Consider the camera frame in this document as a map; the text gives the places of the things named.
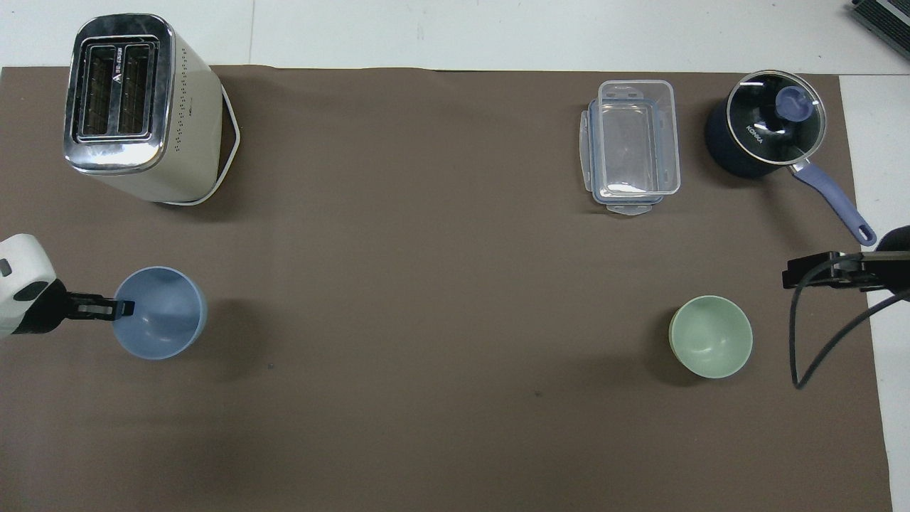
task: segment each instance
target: toaster slot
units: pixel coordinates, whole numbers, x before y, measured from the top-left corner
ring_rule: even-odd
[[[130,45],[123,56],[123,83],[120,90],[120,113],[117,133],[142,135],[148,131],[151,103],[150,87],[154,67],[151,45]]]
[[[113,46],[92,46],[86,62],[86,96],[82,115],[84,135],[107,133],[107,114],[110,111],[111,79],[114,76],[116,49]]]

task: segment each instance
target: pale green bowl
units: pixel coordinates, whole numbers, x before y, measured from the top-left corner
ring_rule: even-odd
[[[743,310],[724,297],[695,297],[670,320],[670,347],[694,374],[728,377],[749,360],[752,325]]]

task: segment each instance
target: pot lid knob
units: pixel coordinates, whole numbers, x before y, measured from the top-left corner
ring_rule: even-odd
[[[774,101],[774,110],[777,117],[800,123],[812,116],[815,105],[805,89],[799,86],[789,86],[778,91]]]

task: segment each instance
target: white table surface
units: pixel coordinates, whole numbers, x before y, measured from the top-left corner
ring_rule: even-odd
[[[882,236],[910,224],[910,60],[851,19],[849,4],[0,0],[0,67],[68,66],[73,38],[88,19],[151,12],[209,64],[838,74],[857,206]],[[3,228],[15,233],[15,226]],[[886,296],[868,298],[871,304]],[[901,302],[872,319],[897,511],[910,511],[909,312],[910,303]]]

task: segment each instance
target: clear plastic container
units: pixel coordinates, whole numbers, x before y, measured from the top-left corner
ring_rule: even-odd
[[[608,80],[581,113],[581,174],[607,210],[650,211],[680,188],[672,86],[664,80]]]

